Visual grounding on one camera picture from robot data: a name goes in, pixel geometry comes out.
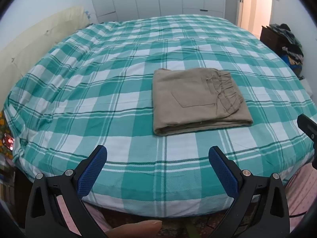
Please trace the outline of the left hand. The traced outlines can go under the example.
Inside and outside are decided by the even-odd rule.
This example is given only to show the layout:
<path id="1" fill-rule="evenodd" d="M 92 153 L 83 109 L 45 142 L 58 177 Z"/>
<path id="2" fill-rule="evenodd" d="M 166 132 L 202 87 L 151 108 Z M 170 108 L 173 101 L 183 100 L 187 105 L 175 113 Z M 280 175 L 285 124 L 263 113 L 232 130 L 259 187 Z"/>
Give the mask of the left hand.
<path id="1" fill-rule="evenodd" d="M 161 227 L 161 220 L 147 220 L 134 224 L 125 224 L 108 230 L 105 234 L 109 238 L 151 238 L 157 235 Z"/>

